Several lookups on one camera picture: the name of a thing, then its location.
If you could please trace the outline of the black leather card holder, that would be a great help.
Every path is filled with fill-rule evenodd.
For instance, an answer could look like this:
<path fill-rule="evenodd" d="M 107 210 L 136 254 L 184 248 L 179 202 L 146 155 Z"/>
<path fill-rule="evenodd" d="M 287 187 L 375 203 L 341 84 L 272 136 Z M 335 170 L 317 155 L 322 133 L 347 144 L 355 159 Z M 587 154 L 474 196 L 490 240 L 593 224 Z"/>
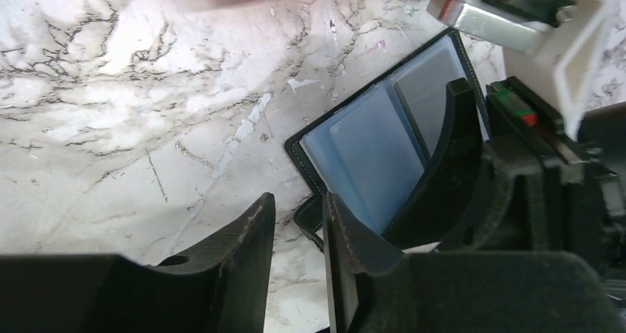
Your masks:
<path fill-rule="evenodd" d="M 312 197 L 295 224 L 323 247 L 322 198 L 339 195 L 358 220 L 383 234 L 417 185 L 426 185 L 449 144 L 455 108 L 447 84 L 463 79 L 474 100 L 473 142 L 490 135 L 484 94 L 460 33 L 446 29 L 284 144 Z"/>

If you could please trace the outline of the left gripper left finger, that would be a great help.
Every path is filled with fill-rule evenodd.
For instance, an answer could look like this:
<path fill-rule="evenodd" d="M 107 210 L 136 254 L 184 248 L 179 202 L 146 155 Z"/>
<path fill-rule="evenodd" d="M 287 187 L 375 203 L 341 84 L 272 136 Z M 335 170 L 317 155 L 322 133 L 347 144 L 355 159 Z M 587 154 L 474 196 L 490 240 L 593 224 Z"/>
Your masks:
<path fill-rule="evenodd" d="M 4 255 L 3 332 L 262 332 L 275 197 L 150 266 L 122 255 Z"/>

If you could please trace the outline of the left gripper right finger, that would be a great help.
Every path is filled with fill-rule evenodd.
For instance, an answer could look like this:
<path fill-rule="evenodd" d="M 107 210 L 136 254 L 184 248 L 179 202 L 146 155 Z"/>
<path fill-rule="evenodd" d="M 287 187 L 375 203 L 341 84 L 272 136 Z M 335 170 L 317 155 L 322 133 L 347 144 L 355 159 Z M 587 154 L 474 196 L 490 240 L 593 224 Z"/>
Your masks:
<path fill-rule="evenodd" d="M 402 252 L 323 198 L 332 332 L 623 332 L 598 275 L 564 252 Z"/>

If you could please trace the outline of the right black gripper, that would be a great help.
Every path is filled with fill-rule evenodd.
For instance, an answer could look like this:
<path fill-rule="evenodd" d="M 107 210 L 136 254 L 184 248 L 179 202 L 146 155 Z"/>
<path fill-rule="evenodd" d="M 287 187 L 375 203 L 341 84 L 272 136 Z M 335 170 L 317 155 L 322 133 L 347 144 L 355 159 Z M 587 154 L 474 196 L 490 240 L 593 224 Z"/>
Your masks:
<path fill-rule="evenodd" d="M 438 145 L 382 237 L 401 249 L 443 239 L 440 251 L 563 251 L 624 279 L 625 199 L 601 149 L 568 137 L 517 78 L 487 92 L 483 144 L 475 90 L 464 78 L 446 85 Z"/>

